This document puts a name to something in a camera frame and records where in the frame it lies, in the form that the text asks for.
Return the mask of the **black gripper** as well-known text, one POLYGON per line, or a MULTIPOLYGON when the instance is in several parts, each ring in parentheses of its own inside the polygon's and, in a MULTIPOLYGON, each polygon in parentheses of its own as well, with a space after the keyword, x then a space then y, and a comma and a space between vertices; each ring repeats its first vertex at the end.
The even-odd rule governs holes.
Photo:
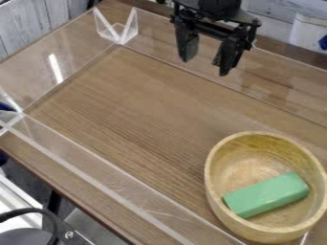
POLYGON ((199 33, 222 41, 212 64, 228 75, 244 49, 252 48, 260 20, 242 9, 243 0, 172 0, 178 52, 188 62, 198 53, 199 33))

